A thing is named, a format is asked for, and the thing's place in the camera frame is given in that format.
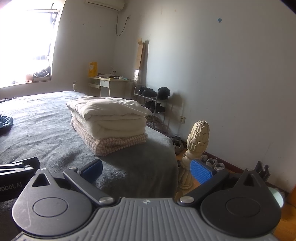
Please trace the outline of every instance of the blue gripper pad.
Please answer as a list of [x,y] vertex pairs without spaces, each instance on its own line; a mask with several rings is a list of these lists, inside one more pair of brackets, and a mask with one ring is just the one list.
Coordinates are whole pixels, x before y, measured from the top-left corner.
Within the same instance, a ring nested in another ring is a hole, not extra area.
[[191,161],[190,172],[200,184],[203,184],[217,173],[216,170],[197,159]]
[[84,169],[80,176],[82,176],[89,183],[94,183],[103,172],[103,164],[101,160],[94,160],[90,163],[88,168]]

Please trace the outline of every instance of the carved wooden bedpost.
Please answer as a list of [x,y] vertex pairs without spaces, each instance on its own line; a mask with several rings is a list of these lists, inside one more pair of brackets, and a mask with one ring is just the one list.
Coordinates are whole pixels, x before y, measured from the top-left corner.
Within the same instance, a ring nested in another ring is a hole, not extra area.
[[74,81],[74,83],[73,83],[73,91],[77,91],[77,82],[76,81]]
[[190,162],[193,159],[201,159],[202,153],[207,149],[209,143],[210,127],[204,120],[196,122],[187,139],[185,157],[181,160],[179,167],[178,188],[186,190],[192,187],[193,177],[190,173]]

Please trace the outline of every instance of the clothing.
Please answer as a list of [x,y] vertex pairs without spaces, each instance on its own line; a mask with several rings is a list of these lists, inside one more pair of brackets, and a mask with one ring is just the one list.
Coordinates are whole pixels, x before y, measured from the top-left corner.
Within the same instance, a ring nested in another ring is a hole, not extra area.
[[13,125],[12,117],[0,115],[0,128],[6,128]]
[[9,101],[9,100],[13,100],[13,99],[16,99],[17,97],[14,97],[14,98],[11,98],[11,99],[2,99],[2,100],[0,100],[0,103],[2,103],[2,102],[5,102],[5,101]]
[[145,133],[146,121],[143,122],[142,119],[86,121],[75,111],[72,111],[71,114],[83,125],[87,132],[95,139],[107,137],[132,137],[142,135],[143,133]]
[[143,144],[146,142],[148,135],[146,133],[141,135],[136,135],[126,138],[93,138],[88,131],[83,127],[83,125],[75,118],[71,119],[72,128],[78,133],[82,138],[87,147],[96,156],[106,156],[115,151],[121,150],[137,144]]
[[145,117],[150,110],[141,106],[137,101],[113,97],[85,96],[67,102],[71,111],[77,112],[86,121],[97,120],[97,116],[135,114]]

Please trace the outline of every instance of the white folded blanket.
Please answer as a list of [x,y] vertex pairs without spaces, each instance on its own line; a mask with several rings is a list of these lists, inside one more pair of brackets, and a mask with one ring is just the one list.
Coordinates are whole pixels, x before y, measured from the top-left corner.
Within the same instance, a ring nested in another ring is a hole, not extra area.
[[86,121],[101,120],[102,116],[110,115],[132,115],[133,118],[129,119],[136,119],[134,115],[139,118],[150,114],[150,110],[141,106],[137,101],[113,97],[85,96],[67,102],[67,107],[77,112]]
[[142,116],[135,114],[125,115],[92,115],[92,117],[86,121],[100,121],[100,120],[134,120],[142,118]]
[[145,133],[145,117],[129,120],[86,121],[75,111],[72,111],[71,113],[72,116],[75,117],[95,139],[109,137],[132,137]]

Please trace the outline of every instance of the logo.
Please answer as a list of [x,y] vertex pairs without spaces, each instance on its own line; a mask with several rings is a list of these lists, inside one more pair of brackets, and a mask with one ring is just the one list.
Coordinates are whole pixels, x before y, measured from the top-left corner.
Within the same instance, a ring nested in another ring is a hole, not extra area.
[[15,185],[15,183],[12,183],[11,185],[8,185],[8,186],[6,186],[6,185],[4,185],[2,187],[0,186],[0,192],[11,190],[11,189],[16,189],[16,188],[20,188],[20,187],[22,187],[21,182],[16,183],[16,185]]
[[151,201],[148,200],[148,199],[146,199],[146,200],[143,201],[143,203],[146,204],[146,205],[148,205],[149,203],[151,203]]

